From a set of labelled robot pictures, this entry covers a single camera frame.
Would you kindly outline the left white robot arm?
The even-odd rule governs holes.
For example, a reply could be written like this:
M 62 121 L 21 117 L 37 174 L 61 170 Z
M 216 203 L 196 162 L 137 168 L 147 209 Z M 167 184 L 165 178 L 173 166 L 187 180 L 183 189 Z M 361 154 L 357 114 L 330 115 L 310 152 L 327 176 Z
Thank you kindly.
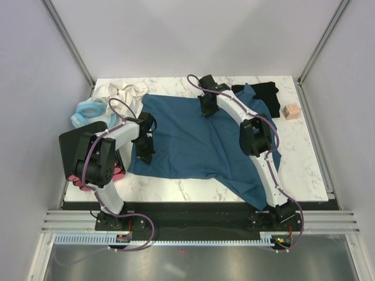
M 138 118 L 126 117 L 119 125 L 98 133 L 84 133 L 79 138 L 71 173 L 84 187 L 92 190 L 101 210 L 109 214 L 108 223 L 116 230 L 128 225 L 128 215 L 122 212 L 124 201 L 114 182 L 117 150 L 127 143 L 136 147 L 136 157 L 150 164 L 154 151 L 152 133 L 156 119 L 148 112 Z

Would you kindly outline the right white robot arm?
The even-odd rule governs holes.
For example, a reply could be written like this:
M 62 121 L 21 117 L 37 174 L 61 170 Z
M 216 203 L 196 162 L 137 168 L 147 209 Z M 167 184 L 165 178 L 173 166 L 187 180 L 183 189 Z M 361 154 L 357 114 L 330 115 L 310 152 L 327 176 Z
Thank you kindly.
M 220 109 L 229 114 L 239 125 L 239 145 L 257 169 L 265 190 L 267 205 L 274 209 L 285 208 L 290 202 L 278 176 L 273 152 L 279 145 L 277 130 L 266 114 L 259 114 L 241 102 L 230 87 L 216 82 L 199 82 L 198 96 L 202 113 L 211 116 Z

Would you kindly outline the blue t shirt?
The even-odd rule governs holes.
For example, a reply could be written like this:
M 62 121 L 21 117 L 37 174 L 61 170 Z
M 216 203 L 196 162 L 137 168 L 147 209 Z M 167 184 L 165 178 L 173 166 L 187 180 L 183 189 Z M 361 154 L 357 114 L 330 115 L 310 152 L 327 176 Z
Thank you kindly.
M 258 210 L 267 206 L 258 171 L 239 144 L 240 127 L 223 109 L 205 118 L 197 98 L 146 94 L 157 121 L 150 164 L 132 150 L 128 171 L 166 179 L 216 179 Z

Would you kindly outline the black pink drawer organizer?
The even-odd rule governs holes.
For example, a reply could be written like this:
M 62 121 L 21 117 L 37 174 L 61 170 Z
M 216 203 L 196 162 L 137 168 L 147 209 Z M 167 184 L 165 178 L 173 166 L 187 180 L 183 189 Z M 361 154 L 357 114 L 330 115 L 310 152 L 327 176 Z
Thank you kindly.
M 96 134 L 107 129 L 102 121 L 70 130 L 59 136 L 65 178 L 80 190 L 89 191 L 82 183 L 82 174 L 87 154 L 97 139 Z M 126 171 L 119 151 L 114 150 L 115 141 L 102 138 L 96 144 L 87 169 L 85 181 L 87 185 L 105 183 L 124 178 Z

